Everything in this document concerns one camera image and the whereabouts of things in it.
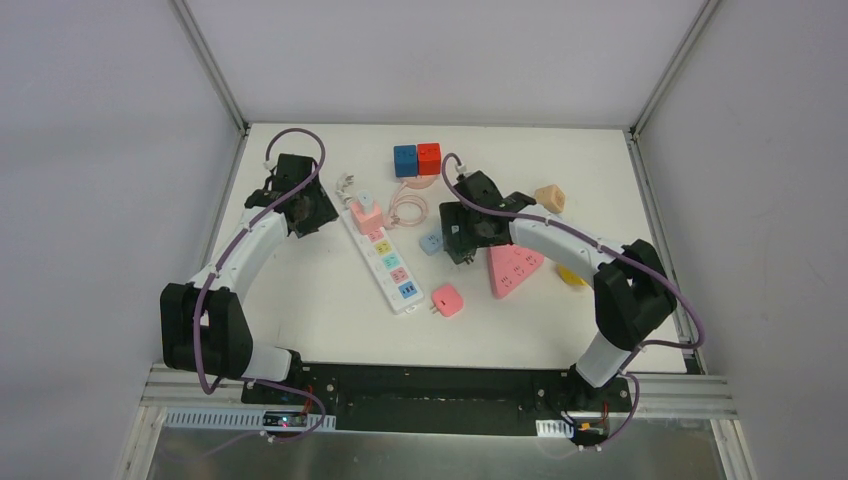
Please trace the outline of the pink triangular power strip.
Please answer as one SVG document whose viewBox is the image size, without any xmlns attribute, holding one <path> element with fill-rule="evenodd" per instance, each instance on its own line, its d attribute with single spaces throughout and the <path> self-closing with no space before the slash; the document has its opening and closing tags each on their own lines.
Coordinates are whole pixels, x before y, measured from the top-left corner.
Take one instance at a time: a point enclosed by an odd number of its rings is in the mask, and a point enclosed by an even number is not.
<svg viewBox="0 0 848 480">
<path fill-rule="evenodd" d="M 533 275 L 545 257 L 517 245 L 503 245 L 489 248 L 487 259 L 491 291 L 500 300 Z"/>
</svg>

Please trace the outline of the blue cube socket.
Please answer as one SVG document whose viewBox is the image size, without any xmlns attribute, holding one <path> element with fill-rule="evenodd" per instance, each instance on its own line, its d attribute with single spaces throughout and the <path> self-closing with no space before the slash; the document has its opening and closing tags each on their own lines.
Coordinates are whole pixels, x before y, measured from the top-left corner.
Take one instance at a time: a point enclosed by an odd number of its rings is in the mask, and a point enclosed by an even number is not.
<svg viewBox="0 0 848 480">
<path fill-rule="evenodd" d="M 393 165 L 397 178 L 418 175 L 418 153 L 416 145 L 397 145 L 393 148 Z"/>
</svg>

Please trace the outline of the yellow cube socket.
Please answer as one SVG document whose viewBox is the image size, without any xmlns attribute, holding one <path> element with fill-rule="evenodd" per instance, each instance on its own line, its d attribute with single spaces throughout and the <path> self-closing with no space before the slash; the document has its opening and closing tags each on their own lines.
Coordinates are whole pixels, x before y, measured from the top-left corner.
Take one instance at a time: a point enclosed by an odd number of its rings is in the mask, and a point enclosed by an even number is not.
<svg viewBox="0 0 848 480">
<path fill-rule="evenodd" d="M 556 266 L 556 272 L 559 278 L 566 284 L 575 288 L 582 288 L 587 285 L 586 281 L 579 275 L 567 269 L 563 265 Z"/>
</svg>

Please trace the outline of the red cube socket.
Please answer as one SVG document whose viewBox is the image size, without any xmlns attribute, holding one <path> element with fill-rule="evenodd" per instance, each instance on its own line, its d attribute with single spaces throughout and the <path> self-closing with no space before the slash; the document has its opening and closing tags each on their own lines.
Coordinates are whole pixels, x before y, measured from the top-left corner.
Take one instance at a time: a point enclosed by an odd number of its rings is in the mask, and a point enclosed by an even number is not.
<svg viewBox="0 0 848 480">
<path fill-rule="evenodd" d="M 441 147 L 439 143 L 422 143 L 416 146 L 418 175 L 433 176 L 441 172 Z"/>
</svg>

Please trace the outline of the pink cube socket adapter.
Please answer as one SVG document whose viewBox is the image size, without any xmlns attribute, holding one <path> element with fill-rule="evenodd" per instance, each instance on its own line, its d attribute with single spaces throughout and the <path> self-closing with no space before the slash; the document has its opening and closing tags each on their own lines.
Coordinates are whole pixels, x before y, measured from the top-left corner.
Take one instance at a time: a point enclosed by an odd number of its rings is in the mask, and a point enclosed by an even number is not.
<svg viewBox="0 0 848 480">
<path fill-rule="evenodd" d="M 384 215 L 377 203 L 366 210 L 359 201 L 354 201 L 350 207 L 354 226 L 361 235 L 368 235 L 384 227 Z"/>
</svg>

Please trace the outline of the pink plug adapter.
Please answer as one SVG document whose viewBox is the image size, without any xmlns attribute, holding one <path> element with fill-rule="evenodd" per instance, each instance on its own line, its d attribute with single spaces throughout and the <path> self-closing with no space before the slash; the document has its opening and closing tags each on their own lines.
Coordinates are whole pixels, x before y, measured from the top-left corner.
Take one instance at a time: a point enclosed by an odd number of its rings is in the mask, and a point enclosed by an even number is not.
<svg viewBox="0 0 848 480">
<path fill-rule="evenodd" d="M 433 313 L 438 313 L 444 318 L 450 318 L 464 308 L 464 299 L 459 291 L 451 284 L 445 284 L 436 288 L 431 293 Z"/>
</svg>

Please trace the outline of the white USB charger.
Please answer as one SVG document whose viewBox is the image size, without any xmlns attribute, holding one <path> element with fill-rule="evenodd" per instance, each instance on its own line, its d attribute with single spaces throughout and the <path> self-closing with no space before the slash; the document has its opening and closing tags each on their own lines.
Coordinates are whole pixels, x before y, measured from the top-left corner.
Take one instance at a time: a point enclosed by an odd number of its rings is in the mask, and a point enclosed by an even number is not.
<svg viewBox="0 0 848 480">
<path fill-rule="evenodd" d="M 365 214 L 371 214 L 374 209 L 374 201 L 372 195 L 367 190 L 360 190 L 356 194 L 356 200 L 359 209 Z"/>
</svg>

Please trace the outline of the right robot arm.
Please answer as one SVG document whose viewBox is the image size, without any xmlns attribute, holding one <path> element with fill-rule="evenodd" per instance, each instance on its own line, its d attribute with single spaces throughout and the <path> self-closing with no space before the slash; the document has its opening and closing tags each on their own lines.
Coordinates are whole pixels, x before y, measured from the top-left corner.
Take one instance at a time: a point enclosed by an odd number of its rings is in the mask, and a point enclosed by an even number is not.
<svg viewBox="0 0 848 480">
<path fill-rule="evenodd" d="M 652 244 L 610 242 L 567 224 L 526 194 L 504 196 L 482 171 L 467 173 L 454 153 L 441 162 L 443 176 L 450 162 L 457 178 L 446 185 L 455 199 L 440 204 L 439 216 L 443 248 L 455 264 L 472 263 L 481 249 L 517 245 L 564 266 L 592 289 L 597 332 L 565 376 L 573 405 L 590 410 L 603 402 L 608 384 L 655 345 L 651 334 L 678 308 L 692 321 L 695 337 L 661 346 L 695 351 L 704 344 L 700 317 L 667 278 Z"/>
</svg>

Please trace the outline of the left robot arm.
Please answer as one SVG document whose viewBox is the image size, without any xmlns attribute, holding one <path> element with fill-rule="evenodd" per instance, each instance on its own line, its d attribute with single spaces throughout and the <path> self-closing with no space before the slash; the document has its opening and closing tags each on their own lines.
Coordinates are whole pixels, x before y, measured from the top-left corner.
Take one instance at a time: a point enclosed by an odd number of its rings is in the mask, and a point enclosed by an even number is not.
<svg viewBox="0 0 848 480">
<path fill-rule="evenodd" d="M 274 251 L 289 236 L 303 238 L 336 221 L 339 213 L 320 181 L 327 156 L 312 131 L 291 127 L 265 150 L 268 175 L 244 201 L 233 234 L 186 283 L 170 283 L 160 295 L 163 360 L 196 374 L 202 391 L 224 380 L 266 383 L 281 404 L 305 390 L 300 354 L 254 338 L 242 302 Z"/>
</svg>

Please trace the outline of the tan cube socket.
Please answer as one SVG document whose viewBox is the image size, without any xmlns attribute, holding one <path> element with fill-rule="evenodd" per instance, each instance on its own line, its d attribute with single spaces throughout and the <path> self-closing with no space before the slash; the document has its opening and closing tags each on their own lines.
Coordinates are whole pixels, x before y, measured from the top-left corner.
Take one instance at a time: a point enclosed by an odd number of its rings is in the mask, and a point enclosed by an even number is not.
<svg viewBox="0 0 848 480">
<path fill-rule="evenodd" d="M 560 214 L 565 209 L 566 195 L 556 184 L 537 188 L 533 197 L 551 213 Z"/>
</svg>

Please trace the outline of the light blue power strip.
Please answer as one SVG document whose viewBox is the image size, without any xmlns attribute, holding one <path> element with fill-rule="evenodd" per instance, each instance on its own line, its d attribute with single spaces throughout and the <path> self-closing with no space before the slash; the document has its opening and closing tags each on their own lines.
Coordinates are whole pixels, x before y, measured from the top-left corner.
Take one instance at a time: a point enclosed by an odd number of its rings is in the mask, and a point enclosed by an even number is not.
<svg viewBox="0 0 848 480">
<path fill-rule="evenodd" d="M 419 247 L 427 256 L 434 256 L 444 251 L 444 239 L 441 228 L 435 228 L 419 239 Z"/>
</svg>

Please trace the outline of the dark green cube adapter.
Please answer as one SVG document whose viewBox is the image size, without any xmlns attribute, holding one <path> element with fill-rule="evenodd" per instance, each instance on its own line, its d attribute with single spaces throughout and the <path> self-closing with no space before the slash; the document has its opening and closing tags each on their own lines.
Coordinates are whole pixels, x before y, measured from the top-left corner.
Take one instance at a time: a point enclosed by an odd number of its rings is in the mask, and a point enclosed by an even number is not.
<svg viewBox="0 0 848 480">
<path fill-rule="evenodd" d="M 455 265 L 474 262 L 477 246 L 458 224 L 443 225 L 442 235 L 444 250 Z"/>
</svg>

